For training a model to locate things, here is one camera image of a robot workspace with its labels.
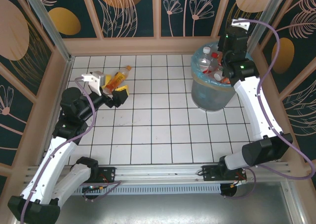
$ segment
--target trash bin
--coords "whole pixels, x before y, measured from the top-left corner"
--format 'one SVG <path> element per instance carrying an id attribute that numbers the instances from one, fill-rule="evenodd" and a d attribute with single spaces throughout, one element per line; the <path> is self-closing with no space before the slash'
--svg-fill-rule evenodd
<path id="1" fill-rule="evenodd" d="M 216 51 L 217 44 L 218 42 L 213 42 L 202 46 L 191 58 L 192 100 L 199 108 L 207 111 L 224 108 L 236 93 L 230 84 L 219 83 L 207 74 L 203 74 L 199 68 L 198 59 L 203 48 L 208 46 L 211 48 L 211 52 Z"/>

